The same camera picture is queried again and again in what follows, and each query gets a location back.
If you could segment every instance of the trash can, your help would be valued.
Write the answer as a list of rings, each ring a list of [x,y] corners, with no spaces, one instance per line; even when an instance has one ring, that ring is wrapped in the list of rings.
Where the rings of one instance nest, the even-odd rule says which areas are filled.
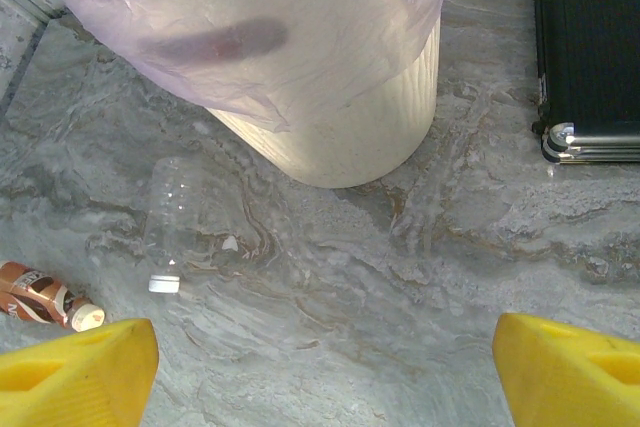
[[[286,174],[375,180],[431,125],[443,0],[64,0],[160,87]]]

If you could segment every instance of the plastic bag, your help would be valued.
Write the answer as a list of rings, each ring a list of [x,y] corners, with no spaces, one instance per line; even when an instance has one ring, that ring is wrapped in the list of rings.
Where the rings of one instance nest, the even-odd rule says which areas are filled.
[[[64,0],[160,87],[288,131],[409,67],[443,0]]]

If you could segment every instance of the clear plastic bottle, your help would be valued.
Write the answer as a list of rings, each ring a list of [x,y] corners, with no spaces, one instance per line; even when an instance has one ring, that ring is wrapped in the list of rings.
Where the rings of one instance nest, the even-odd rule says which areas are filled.
[[[181,270],[195,248],[202,201],[202,171],[197,165],[180,157],[156,163],[144,229],[145,254],[152,266],[150,292],[180,289]]]

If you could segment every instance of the marble floor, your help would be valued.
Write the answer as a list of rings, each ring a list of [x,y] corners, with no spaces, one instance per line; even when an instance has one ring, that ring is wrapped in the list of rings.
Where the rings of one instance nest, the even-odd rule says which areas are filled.
[[[380,181],[320,190],[64,18],[0,126],[0,251],[108,321],[152,319],[144,426],[510,426],[501,313],[640,339],[640,167],[544,161],[536,96],[532,0],[446,0],[428,137]],[[210,255],[167,299],[146,291],[140,238],[169,155],[205,163],[214,195]],[[0,351],[63,334],[0,328]]]

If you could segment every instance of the bottle cap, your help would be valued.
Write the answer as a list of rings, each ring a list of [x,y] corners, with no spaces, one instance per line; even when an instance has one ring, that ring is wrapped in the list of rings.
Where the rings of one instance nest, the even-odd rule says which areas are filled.
[[[149,279],[149,292],[157,294],[176,294],[180,290],[180,277],[177,275],[152,275]]]
[[[104,322],[104,310],[97,305],[84,304],[71,318],[71,328],[76,332],[100,327]]]

